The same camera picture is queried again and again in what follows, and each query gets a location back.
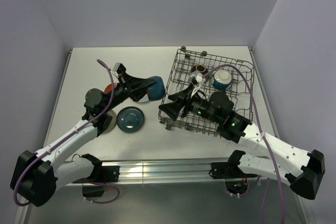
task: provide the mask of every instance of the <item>white wall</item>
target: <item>white wall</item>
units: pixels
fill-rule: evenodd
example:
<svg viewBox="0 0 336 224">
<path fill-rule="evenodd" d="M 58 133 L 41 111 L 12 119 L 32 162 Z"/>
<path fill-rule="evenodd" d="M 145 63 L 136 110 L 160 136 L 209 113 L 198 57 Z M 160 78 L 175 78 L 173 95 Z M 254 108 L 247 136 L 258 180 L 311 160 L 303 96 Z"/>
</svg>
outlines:
<svg viewBox="0 0 336 224">
<path fill-rule="evenodd" d="M 68 47 L 254 45 L 276 0 L 40 0 Z"/>
<path fill-rule="evenodd" d="M 0 219 L 16 212 L 9 188 L 17 156 L 42 146 L 66 60 L 36 0 L 0 0 Z"/>
<path fill-rule="evenodd" d="M 281 137 L 325 154 L 318 223 L 336 219 L 335 39 L 336 0 L 278 0 L 254 47 Z"/>
</svg>

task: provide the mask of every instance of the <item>blue cup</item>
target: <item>blue cup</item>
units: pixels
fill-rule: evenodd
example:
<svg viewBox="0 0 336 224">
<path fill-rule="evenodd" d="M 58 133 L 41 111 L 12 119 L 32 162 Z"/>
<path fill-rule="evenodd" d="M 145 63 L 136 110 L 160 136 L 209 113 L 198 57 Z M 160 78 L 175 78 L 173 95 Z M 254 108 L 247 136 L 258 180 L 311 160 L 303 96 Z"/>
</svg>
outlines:
<svg viewBox="0 0 336 224">
<path fill-rule="evenodd" d="M 232 84 L 232 75 L 224 69 L 220 69 L 212 76 L 212 86 L 218 90 L 226 90 Z"/>
<path fill-rule="evenodd" d="M 137 103 L 147 103 L 149 101 L 158 101 L 166 95 L 163 80 L 160 76 L 149 77 L 155 81 L 155 84 L 146 90 L 146 95 Z"/>
</svg>

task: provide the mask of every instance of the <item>dark teal plate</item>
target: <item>dark teal plate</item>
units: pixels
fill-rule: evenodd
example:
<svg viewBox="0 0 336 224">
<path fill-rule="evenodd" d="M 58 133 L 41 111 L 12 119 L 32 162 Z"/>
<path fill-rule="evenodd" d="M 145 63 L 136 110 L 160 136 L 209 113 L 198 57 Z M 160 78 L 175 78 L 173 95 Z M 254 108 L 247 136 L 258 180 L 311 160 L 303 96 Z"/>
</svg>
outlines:
<svg viewBox="0 0 336 224">
<path fill-rule="evenodd" d="M 134 133 L 140 130 L 145 122 L 143 112 L 137 107 L 126 107 L 117 116 L 119 129 L 126 133 Z"/>
</svg>

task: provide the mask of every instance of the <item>white table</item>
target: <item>white table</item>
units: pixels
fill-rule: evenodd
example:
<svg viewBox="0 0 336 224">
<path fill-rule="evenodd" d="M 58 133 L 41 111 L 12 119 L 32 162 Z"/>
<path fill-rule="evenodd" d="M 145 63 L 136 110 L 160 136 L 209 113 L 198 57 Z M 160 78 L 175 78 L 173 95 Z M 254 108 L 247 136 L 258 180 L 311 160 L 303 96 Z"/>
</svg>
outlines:
<svg viewBox="0 0 336 224">
<path fill-rule="evenodd" d="M 106 70 L 96 60 L 101 59 L 110 67 L 121 62 L 127 73 L 140 78 L 161 76 L 167 83 L 173 60 L 179 47 L 111 47 L 74 48 L 70 56 L 59 99 L 51 120 L 45 144 L 50 144 L 71 129 L 83 116 L 85 94 L 92 88 L 104 90 L 110 83 Z M 252 62 L 248 47 L 187 47 L 193 51 Z M 266 104 L 255 77 L 254 97 L 258 106 L 263 130 L 274 134 Z M 76 153 L 90 153 L 101 160 L 149 160 L 179 158 L 229 157 L 236 150 L 252 155 L 259 153 L 223 138 L 188 132 L 183 129 L 168 131 L 159 123 L 157 114 L 161 101 L 135 104 L 126 100 L 114 111 L 126 106 L 138 106 L 145 114 L 145 125 L 137 133 L 123 133 L 117 126 L 108 134 L 87 143 Z"/>
</svg>

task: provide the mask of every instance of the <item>metal wire basket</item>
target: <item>metal wire basket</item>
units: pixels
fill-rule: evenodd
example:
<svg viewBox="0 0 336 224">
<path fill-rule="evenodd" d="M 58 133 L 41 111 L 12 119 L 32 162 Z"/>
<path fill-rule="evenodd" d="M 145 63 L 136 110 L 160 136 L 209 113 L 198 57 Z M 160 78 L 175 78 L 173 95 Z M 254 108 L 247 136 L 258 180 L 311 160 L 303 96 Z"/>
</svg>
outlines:
<svg viewBox="0 0 336 224">
<path fill-rule="evenodd" d="M 254 66 L 252 63 L 223 56 L 209 55 L 206 51 L 189 51 L 186 50 L 185 47 L 181 47 L 181 49 L 178 49 L 176 52 L 173 67 L 171 69 L 168 83 L 166 85 L 167 95 L 162 100 L 161 104 L 172 102 L 168 99 L 168 95 L 180 92 L 189 86 L 189 75 L 191 73 L 191 68 L 197 64 L 204 65 L 209 71 L 222 64 L 233 65 L 243 73 L 249 85 L 253 89 Z M 252 99 L 243 79 L 233 68 L 223 67 L 223 69 L 229 71 L 232 75 L 232 85 L 226 90 L 226 94 L 235 104 L 234 110 L 238 114 L 252 120 Z M 210 95 L 213 92 L 218 91 L 212 86 L 211 79 L 212 76 L 208 78 L 208 80 L 203 84 L 200 89 L 206 94 L 207 99 L 209 99 Z M 181 118 L 181 114 L 182 111 L 180 111 L 177 120 L 173 121 L 163 111 L 160 110 L 160 123 L 165 124 L 167 130 L 172 130 L 174 127 L 178 127 L 188 131 L 202 132 L 203 134 L 219 136 L 216 131 L 218 125 L 216 125 L 215 123 L 212 123 L 193 113 L 188 113 L 185 118 Z"/>
</svg>

